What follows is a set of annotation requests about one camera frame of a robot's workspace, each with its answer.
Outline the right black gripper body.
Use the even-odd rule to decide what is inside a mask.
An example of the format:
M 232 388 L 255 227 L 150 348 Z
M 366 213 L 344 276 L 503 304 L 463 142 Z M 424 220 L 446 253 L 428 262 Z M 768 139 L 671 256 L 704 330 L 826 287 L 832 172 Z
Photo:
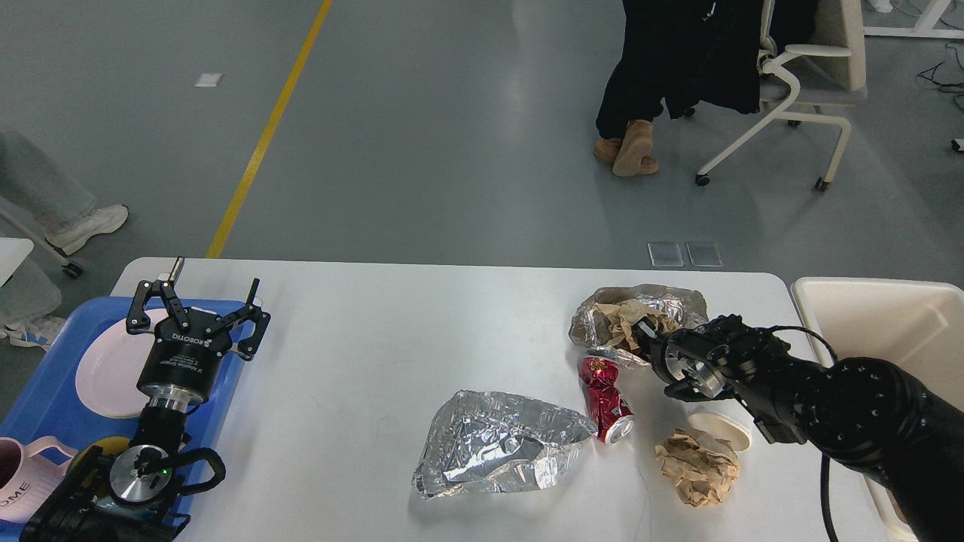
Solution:
M 726 399 L 728 382 L 718 362 L 726 347 L 698 330 L 679 329 L 657 341 L 651 367 L 674 399 Z

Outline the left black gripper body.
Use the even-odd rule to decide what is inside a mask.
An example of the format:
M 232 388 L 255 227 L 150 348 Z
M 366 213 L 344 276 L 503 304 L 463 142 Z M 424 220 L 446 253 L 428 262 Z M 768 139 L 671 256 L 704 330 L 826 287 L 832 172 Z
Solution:
M 187 315 L 188 330 L 171 315 L 154 325 L 154 343 L 136 388 L 148 397 L 176 388 L 186 392 L 188 404 L 195 406 L 210 399 L 232 339 L 229 330 L 206 336 L 221 317 L 216 312 L 189 309 Z

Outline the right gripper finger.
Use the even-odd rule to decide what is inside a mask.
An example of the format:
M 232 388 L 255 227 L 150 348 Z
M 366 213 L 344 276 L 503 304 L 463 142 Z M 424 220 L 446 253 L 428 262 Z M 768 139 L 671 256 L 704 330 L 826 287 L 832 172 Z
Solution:
M 661 355 L 666 345 L 666 334 L 658 329 L 658 322 L 644 316 L 633 324 L 633 337 L 638 345 L 638 355 Z

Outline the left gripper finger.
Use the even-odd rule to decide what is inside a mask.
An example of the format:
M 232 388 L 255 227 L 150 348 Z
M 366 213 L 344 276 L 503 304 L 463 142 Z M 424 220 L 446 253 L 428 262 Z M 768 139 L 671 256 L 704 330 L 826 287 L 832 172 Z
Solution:
M 260 278 L 253 278 L 250 291 L 241 308 L 229 312 L 227 315 L 215 316 L 213 322 L 206 324 L 203 338 L 206 340 L 206 351 L 215 357 L 223 357 L 227 353 L 234 353 L 244 361 L 252 361 L 261 350 L 261 343 L 271 323 L 271 315 L 262 309 L 258 301 Z M 248 335 L 242 336 L 235 342 L 231 333 L 251 323 L 252 329 Z
M 190 330 L 188 311 L 183 306 L 175 292 L 175 285 L 178 281 L 185 264 L 185 257 L 178 256 L 173 262 L 172 269 L 166 274 L 166 278 L 159 278 L 152 282 L 140 281 L 137 285 L 130 311 L 125 318 L 125 329 L 130 335 L 142 335 L 149 333 L 154 328 L 151 319 L 147 315 L 148 301 L 154 298 L 160 299 L 169 317 L 175 319 L 178 330 Z

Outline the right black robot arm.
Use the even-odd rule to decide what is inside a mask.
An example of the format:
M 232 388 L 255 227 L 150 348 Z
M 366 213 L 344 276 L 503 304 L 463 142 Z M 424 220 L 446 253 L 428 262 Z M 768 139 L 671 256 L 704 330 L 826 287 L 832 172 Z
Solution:
M 660 333 L 654 319 L 634 339 L 667 397 L 734 399 L 769 443 L 812 443 L 822 452 L 822 520 L 837 540 L 829 502 L 836 461 L 881 484 L 920 541 L 962 539 L 963 414 L 901 367 L 851 357 L 823 367 L 795 358 L 776 327 L 721 315 Z

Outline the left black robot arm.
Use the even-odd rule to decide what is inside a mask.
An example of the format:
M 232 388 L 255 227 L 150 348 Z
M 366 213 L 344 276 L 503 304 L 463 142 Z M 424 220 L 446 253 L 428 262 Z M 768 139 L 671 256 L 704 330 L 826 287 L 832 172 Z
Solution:
M 175 292 L 184 265 L 141 280 L 123 321 L 131 337 L 151 340 L 133 357 L 134 389 L 145 399 L 132 437 L 120 452 L 93 443 L 63 467 L 62 478 L 24 522 L 21 541 L 172 541 L 191 521 L 176 507 L 226 478 L 219 453 L 191 437 L 188 425 L 215 393 L 230 356 L 250 361 L 271 321 L 261 282 L 229 313 L 186 306 Z

